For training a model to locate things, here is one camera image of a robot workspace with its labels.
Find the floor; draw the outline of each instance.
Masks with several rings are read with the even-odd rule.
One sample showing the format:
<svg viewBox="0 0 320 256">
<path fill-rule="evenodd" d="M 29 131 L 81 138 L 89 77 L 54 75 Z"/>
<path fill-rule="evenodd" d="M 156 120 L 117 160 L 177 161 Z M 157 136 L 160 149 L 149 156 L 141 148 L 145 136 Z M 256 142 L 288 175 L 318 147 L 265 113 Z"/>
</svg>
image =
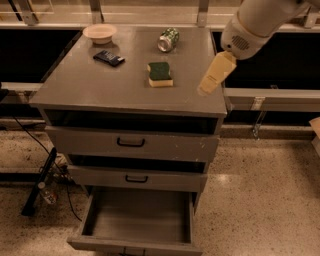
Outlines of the floor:
<svg viewBox="0 0 320 256">
<path fill-rule="evenodd" d="M 33 131 L 46 148 L 43 131 Z M 307 130 L 270 128 L 260 140 L 250 127 L 224 126 L 209 179 L 194 216 L 194 245 L 203 256 L 320 255 L 320 158 Z M 37 172 L 47 153 L 25 132 L 0 131 L 0 171 Z M 54 206 L 38 197 L 33 217 L 20 212 L 32 183 L 0 182 L 0 255 L 103 255 L 66 242 L 80 222 L 64 184 L 53 184 Z M 75 212 L 87 197 L 69 186 Z"/>
</svg>

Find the gray countertop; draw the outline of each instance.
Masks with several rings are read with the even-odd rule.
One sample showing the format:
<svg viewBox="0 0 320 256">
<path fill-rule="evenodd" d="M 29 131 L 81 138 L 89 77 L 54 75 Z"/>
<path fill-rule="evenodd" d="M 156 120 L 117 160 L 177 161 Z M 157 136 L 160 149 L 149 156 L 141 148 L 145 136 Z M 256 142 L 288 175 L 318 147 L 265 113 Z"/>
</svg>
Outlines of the gray countertop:
<svg viewBox="0 0 320 256">
<path fill-rule="evenodd" d="M 30 104 L 50 109 L 226 115 L 221 88 L 206 97 L 196 90 L 214 57 L 209 29 L 178 28 L 180 40 L 169 53 L 157 48 L 165 28 L 119 25 L 117 29 L 112 42 L 105 45 L 82 36 Z M 101 50 L 124 57 L 125 62 L 114 68 L 93 60 Z M 173 87 L 148 84 L 148 63 L 160 61 L 169 63 Z"/>
</svg>

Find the can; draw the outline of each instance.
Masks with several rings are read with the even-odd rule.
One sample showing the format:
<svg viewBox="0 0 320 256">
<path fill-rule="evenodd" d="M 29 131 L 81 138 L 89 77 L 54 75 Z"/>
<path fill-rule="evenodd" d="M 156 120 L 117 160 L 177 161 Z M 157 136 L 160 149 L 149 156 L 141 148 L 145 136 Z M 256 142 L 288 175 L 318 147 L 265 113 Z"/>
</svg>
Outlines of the can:
<svg viewBox="0 0 320 256">
<path fill-rule="evenodd" d="M 162 52 L 170 52 L 179 41 L 179 31 L 176 28 L 167 28 L 158 40 L 158 48 Z"/>
</svg>

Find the white bowl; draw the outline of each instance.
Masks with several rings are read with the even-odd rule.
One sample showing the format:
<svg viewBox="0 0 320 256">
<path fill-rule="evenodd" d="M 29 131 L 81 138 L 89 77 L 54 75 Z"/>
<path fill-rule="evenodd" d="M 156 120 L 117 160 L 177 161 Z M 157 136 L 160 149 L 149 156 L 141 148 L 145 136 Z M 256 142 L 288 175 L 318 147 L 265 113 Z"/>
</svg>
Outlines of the white bowl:
<svg viewBox="0 0 320 256">
<path fill-rule="evenodd" d="M 116 32 L 117 28 L 110 24 L 94 24 L 86 27 L 82 31 L 82 33 L 95 44 L 107 44 L 111 42 L 112 36 Z"/>
</svg>

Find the plastic bottle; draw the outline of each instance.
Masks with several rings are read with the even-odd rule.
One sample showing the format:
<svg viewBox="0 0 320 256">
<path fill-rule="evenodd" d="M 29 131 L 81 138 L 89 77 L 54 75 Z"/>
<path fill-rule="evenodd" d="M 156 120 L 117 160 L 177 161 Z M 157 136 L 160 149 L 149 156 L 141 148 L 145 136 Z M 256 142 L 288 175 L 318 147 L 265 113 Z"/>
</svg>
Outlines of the plastic bottle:
<svg viewBox="0 0 320 256">
<path fill-rule="evenodd" d="M 48 204 L 55 204 L 57 202 L 57 194 L 54 193 L 52 190 L 48 189 L 44 182 L 39 182 L 38 188 L 40 195 Z"/>
</svg>

